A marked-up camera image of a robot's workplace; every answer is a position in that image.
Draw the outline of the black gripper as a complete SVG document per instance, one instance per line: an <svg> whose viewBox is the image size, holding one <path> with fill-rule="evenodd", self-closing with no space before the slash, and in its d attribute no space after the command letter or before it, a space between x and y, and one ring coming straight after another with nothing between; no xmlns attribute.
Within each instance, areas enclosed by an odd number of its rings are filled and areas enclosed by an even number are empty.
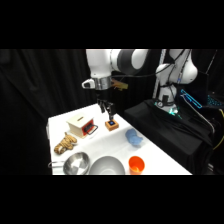
<svg viewBox="0 0 224 224"><path fill-rule="evenodd" d="M99 103L99 107L101 109L101 112L105 112L104 104L102 102L108 102L110 100L110 90L97 90L96 91L96 98L97 98L97 103ZM114 111L115 107L114 104L111 102L108 102L106 104L106 110L108 112L108 115L110 118L114 117Z"/></svg>

